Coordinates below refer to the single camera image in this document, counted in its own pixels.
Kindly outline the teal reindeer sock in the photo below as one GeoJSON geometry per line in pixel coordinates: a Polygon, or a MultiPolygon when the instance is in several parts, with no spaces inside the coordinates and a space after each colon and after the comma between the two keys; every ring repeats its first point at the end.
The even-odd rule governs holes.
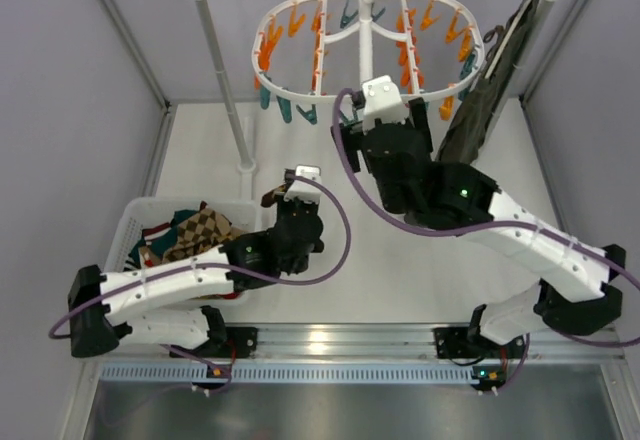
{"type": "MultiPolygon", "coordinates": [[[[190,218],[191,216],[193,216],[195,213],[196,213],[195,210],[189,210],[189,209],[178,210],[174,212],[173,218],[169,222],[164,222],[160,225],[157,225],[155,227],[149,227],[149,228],[157,228],[158,226],[162,226],[162,227],[170,226],[177,230],[177,237],[178,237],[178,225],[183,221],[187,220],[188,218],[190,218]]],[[[132,249],[128,254],[128,257],[125,261],[125,269],[132,270],[132,269],[137,269],[141,266],[140,255],[139,255],[139,249],[141,247],[149,247],[156,256],[162,257],[164,255],[164,252],[167,251],[169,248],[175,246],[176,243],[169,244],[165,242],[155,242],[152,244],[147,244],[142,239],[142,233],[141,233],[139,240],[134,244],[134,246],[132,247],[132,249]]]]}

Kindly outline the brown black argyle sock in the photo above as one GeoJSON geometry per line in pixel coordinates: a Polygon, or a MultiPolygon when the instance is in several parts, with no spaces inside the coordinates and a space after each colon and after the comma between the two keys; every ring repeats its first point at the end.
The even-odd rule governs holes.
{"type": "Polygon", "coordinates": [[[260,206],[262,208],[271,208],[274,205],[277,205],[280,201],[282,201],[284,199],[284,196],[286,194],[286,190],[287,190],[287,186],[285,184],[282,184],[270,191],[268,191],[267,193],[265,193],[261,200],[260,200],[260,206]]]}

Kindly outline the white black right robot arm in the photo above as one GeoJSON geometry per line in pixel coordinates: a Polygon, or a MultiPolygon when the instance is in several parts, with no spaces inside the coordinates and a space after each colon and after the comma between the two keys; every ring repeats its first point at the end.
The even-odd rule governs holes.
{"type": "Polygon", "coordinates": [[[584,343],[621,316],[623,294],[611,283],[625,271],[623,248],[588,246],[476,167],[433,160],[423,100],[394,103],[394,119],[352,125],[343,123],[341,103],[331,107],[331,135],[349,182],[379,218],[413,236],[482,245],[533,275],[521,292],[474,308],[465,336],[473,348],[500,348],[543,329],[584,343]]]}

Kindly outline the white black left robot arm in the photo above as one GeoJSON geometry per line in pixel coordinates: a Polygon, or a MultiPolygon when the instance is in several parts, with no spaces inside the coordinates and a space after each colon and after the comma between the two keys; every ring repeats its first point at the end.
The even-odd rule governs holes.
{"type": "Polygon", "coordinates": [[[81,268],[68,294],[70,350],[75,358],[111,353],[131,344],[214,352],[227,340],[220,310],[177,304],[234,296],[272,286],[307,270],[324,249],[319,204],[279,198],[276,222],[244,232],[207,204],[168,230],[168,240],[142,244],[134,270],[81,268]]]}

